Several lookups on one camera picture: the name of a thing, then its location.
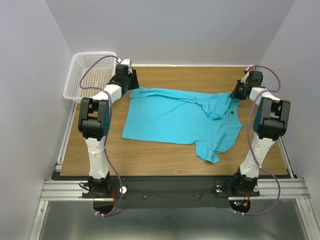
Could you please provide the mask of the white plastic basket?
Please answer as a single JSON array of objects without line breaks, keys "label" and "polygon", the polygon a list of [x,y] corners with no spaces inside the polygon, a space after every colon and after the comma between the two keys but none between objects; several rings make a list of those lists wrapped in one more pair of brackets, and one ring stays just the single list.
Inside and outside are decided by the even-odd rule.
[{"label": "white plastic basket", "polygon": [[115,75],[117,54],[108,51],[88,51],[75,54],[71,60],[63,89],[63,97],[79,103],[105,88]]}]

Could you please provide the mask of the turquoise t shirt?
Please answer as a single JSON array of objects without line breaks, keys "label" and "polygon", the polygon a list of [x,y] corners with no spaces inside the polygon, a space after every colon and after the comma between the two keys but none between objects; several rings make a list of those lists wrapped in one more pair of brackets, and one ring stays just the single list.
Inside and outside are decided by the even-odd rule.
[{"label": "turquoise t shirt", "polygon": [[242,129],[239,100],[230,93],[140,87],[131,91],[122,138],[195,145],[197,158],[213,164],[234,146]]}]

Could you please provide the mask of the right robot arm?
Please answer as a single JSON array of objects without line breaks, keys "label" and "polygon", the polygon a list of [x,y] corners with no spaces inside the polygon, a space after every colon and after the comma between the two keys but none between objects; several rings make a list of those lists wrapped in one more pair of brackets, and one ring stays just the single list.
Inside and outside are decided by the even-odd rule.
[{"label": "right robot arm", "polygon": [[263,73],[257,66],[244,70],[244,77],[237,81],[231,97],[237,100],[250,99],[257,112],[253,121],[253,140],[247,130],[249,151],[244,162],[232,177],[231,189],[237,193],[258,191],[258,178],[262,164],[273,144],[287,132],[291,102],[277,98],[273,91],[262,86]]}]

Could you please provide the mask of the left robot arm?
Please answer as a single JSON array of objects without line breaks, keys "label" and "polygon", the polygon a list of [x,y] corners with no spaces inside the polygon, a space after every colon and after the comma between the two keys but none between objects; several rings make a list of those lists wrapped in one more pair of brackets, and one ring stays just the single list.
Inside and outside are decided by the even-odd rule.
[{"label": "left robot arm", "polygon": [[106,157],[106,140],[111,126],[112,104],[129,90],[139,88],[136,71],[128,60],[115,67],[107,85],[92,97],[80,101],[78,130],[89,156],[89,177],[81,182],[83,198],[106,198],[114,193]]}]

